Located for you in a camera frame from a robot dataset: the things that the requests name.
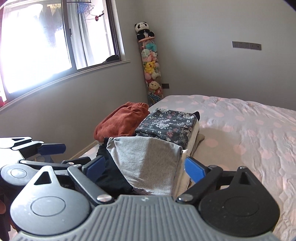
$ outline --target panda plush toy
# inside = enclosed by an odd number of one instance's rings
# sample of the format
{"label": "panda plush toy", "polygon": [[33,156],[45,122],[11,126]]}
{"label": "panda plush toy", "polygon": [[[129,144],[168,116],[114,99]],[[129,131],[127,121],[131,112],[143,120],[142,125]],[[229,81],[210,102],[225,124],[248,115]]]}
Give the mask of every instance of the panda plush toy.
{"label": "panda plush toy", "polygon": [[154,33],[149,30],[149,25],[146,22],[135,24],[135,30],[137,32],[138,40],[154,37]]}

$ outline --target floral print fabric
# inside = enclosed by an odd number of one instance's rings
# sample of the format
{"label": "floral print fabric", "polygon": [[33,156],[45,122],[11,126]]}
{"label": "floral print fabric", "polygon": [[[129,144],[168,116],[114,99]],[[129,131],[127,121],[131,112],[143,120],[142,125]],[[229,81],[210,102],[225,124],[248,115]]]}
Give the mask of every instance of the floral print fabric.
{"label": "floral print fabric", "polygon": [[156,109],[140,123],[135,133],[173,142],[185,149],[196,120],[195,114]]}

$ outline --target window frame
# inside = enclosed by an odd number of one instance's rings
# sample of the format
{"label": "window frame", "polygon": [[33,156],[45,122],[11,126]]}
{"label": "window frame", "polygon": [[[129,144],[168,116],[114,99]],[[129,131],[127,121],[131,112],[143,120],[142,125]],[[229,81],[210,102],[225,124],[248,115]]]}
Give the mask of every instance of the window frame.
{"label": "window frame", "polygon": [[92,65],[92,66],[88,66],[82,69],[77,69],[76,67],[76,63],[75,63],[75,59],[74,59],[74,52],[73,52],[73,47],[72,47],[72,43],[71,43],[71,32],[70,32],[70,27],[69,27],[69,20],[68,20],[68,11],[67,11],[67,0],[62,0],[61,1],[61,6],[62,6],[62,19],[63,19],[63,24],[64,24],[64,34],[65,34],[65,40],[66,40],[66,46],[68,48],[68,52],[69,52],[69,56],[70,56],[70,61],[72,64],[72,68],[62,71],[60,73],[57,74],[53,74],[50,78],[32,85],[28,88],[25,89],[21,89],[19,91],[15,91],[13,93],[9,93],[6,86],[5,86],[5,82],[3,81],[3,71],[2,71],[2,64],[0,61],[0,75],[1,75],[1,79],[2,79],[2,84],[3,84],[3,88],[4,88],[4,93],[6,95],[7,100],[5,101],[5,103],[9,103],[10,101],[34,90],[37,89],[38,87],[41,87],[43,85],[46,85],[50,82],[56,81],[58,79],[82,72],[84,70],[88,70],[88,69],[94,69],[100,66],[104,66],[107,64],[112,64],[112,63],[117,63],[117,62],[121,62],[121,56],[120,56],[120,51],[119,51],[119,43],[118,43],[118,38],[117,38],[117,31],[116,31],[116,27],[115,27],[115,20],[114,20],[114,14],[113,14],[113,8],[112,8],[112,0],[103,0],[106,2],[106,9],[107,9],[107,14],[108,14],[108,20],[109,20],[109,26],[110,26],[110,31],[111,31],[111,37],[112,37],[112,42],[113,42],[113,48],[114,48],[114,54],[119,56],[119,60],[115,60],[115,61],[110,61],[110,62],[104,62],[104,63],[100,63],[100,64],[96,64],[96,65]]}

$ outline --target wall socket panel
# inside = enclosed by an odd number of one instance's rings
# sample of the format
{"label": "wall socket panel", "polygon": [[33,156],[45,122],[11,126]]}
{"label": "wall socket panel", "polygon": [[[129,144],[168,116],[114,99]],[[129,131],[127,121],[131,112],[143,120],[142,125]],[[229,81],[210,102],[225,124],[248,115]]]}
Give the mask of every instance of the wall socket panel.
{"label": "wall socket panel", "polygon": [[233,48],[262,50],[261,44],[232,41]]}
{"label": "wall socket panel", "polygon": [[170,84],[169,83],[162,83],[162,88],[163,89],[169,89],[170,88]]}

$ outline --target gray cloth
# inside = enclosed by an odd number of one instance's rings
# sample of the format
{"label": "gray cloth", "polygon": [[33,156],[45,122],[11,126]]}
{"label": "gray cloth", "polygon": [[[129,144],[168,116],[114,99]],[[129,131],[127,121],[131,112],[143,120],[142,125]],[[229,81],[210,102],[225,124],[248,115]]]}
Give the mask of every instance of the gray cloth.
{"label": "gray cloth", "polygon": [[111,137],[107,143],[126,180],[152,195],[172,195],[180,169],[182,147],[153,137]]}

